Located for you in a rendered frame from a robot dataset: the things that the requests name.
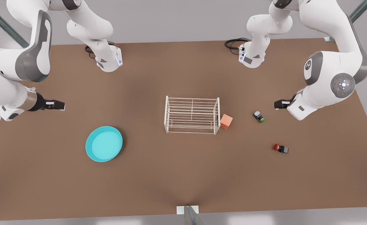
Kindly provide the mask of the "turquoise plate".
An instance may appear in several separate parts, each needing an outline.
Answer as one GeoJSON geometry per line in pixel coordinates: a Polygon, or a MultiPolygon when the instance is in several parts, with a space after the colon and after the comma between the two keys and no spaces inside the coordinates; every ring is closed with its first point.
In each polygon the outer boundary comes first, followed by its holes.
{"type": "Polygon", "coordinates": [[[85,151],[91,160],[106,162],[119,154],[122,145],[123,138],[118,129],[102,126],[89,134],[85,143],[85,151]]]}

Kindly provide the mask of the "orange cube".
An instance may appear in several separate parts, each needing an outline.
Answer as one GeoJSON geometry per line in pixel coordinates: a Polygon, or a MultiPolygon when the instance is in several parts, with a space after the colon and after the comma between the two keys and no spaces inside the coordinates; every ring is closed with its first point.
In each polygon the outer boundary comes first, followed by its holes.
{"type": "Polygon", "coordinates": [[[220,119],[220,127],[223,129],[228,129],[232,122],[232,119],[233,119],[232,117],[223,114],[222,118],[220,119]]]}

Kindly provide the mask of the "silver frame post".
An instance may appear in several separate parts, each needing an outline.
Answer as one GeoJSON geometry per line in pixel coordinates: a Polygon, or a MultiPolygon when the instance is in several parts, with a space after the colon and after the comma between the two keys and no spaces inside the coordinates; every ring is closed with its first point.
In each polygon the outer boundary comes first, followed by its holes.
{"type": "Polygon", "coordinates": [[[337,0],[353,23],[367,10],[367,0],[337,0]]]}
{"type": "Polygon", "coordinates": [[[199,216],[199,206],[177,206],[176,214],[184,215],[184,225],[205,225],[199,216]]]}
{"type": "Polygon", "coordinates": [[[0,28],[16,41],[22,48],[29,46],[29,43],[0,15],[0,28]]]}

